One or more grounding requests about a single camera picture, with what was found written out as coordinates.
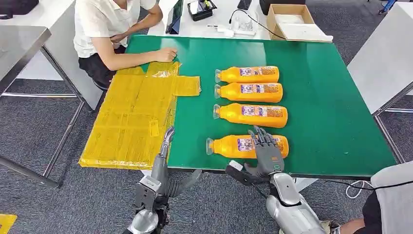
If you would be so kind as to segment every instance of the person's arm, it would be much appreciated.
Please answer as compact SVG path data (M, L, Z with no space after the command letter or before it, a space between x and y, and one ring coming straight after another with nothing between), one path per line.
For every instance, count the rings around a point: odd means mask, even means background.
M157 23L159 23L162 20L163 14L162 10L159 7L157 3L148 10L149 14L141 21L138 23L132 25L125 33L115 35L111 37L111 41L115 44L120 42L123 38L140 31L145 28L150 28L152 26L155 26Z
M171 62L176 56L176 49L163 48L141 54L116 54L110 38L92 38L93 46L109 70L117 71L135 67L152 61Z

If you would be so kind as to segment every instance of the person's hand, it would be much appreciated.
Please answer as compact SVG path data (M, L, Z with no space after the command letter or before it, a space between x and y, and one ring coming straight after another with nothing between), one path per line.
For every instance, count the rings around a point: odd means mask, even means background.
M115 35L115 36L110 37L110 39L111 39L111 42L112 42L113 44L117 44L117 43L119 43L121 40L123 40L126 36L127 36L126 34L118 34L118 35Z
M154 59L157 62L172 62L172 60L176 57L177 52L178 51L172 47L162 48L160 50L154 51Z

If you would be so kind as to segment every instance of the metal table frame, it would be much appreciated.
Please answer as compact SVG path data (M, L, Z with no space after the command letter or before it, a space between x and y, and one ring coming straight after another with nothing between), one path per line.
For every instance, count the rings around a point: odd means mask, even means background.
M59 63L53 58L52 54L47 50L45 46L46 40L51 36L50 31L45 28L44 32L42 35L38 38L36 41L36 44L32 46L30 50L27 51L27 53L17 62L17 64L6 74L6 76L0 80L0 91L1 95L0 97L17 97L17 98L34 98L34 99L40 99L40 100L45 100L47 98L78 98L80 100L80 103L70 120L69 125L66 128L66 131L64 132L59 144L57 145L50 161L49 164L46 167L46 170L43 172L43 174L38 174L18 163L13 162L12 160L9 160L3 156L0 155L0 164L16 171L19 172L25 176L30 177L31 179L34 179L36 181L39 181L42 184L45 184L49 187L52 188L57 188L59 187L59 183L56 181L53 181L49 179L50 172L52 171L62 149L63 146L69 137L70 132L73 129L74 124L77 121L77 118L79 117L79 114L85 104L88 106L86 100L83 98L83 96L80 94L80 92L76 89L75 85L69 80L68 76L66 73L63 71ZM64 80L66 85L70 88L70 90L73 92L72 94L22 94L22 93L8 93L6 90L10 85L13 83L13 81L16 79L17 75L23 70L23 68L28 64L28 62L33 58L33 56L37 53L37 51L41 51L43 55L47 58L47 60L50 62L50 64L54 67L54 69L57 71L57 73L60 75L60 77Z
M413 113L413 109L390 108L400 99L402 99L407 93L409 93L411 90L413 90L413 82L410 83L408 86L406 86L404 89L402 89L398 94L396 94L393 98L391 98L388 102L386 102L383 106L381 106L379 109L377 109L373 113L373 117L376 123L378 124L380 130L382 131L384 137L386 138L388 144L390 145L390 148L392 149L398 163L405 163L406 160L404 159L403 155L399 151L396 143L393 141L392 136L387 131L386 126L384 126L384 123L381 120L379 115L384 111L385 112L396 112L396 113Z

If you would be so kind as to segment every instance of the yellow plastic bag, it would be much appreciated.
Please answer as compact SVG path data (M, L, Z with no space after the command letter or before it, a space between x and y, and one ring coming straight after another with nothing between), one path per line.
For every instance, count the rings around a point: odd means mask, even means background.
M173 125L176 96L199 95L199 77L178 76L180 63L152 62L114 76L79 164L151 169L165 131Z
M198 96L201 91L199 77L177 76L174 78L173 94L176 96Z

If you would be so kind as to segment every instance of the black pants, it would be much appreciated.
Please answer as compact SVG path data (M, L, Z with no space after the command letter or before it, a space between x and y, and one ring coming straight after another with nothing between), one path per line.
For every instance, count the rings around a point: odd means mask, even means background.
M123 54L125 50L125 47L120 46L114 51L117 54ZM116 71L108 69L97 53L91 55L89 58L79 58L79 68L85 70L88 76L90 76L98 86L106 89L109 88L111 80L116 73Z
M363 206L364 228L360 228L354 234L381 234L381 209L377 194L373 192Z

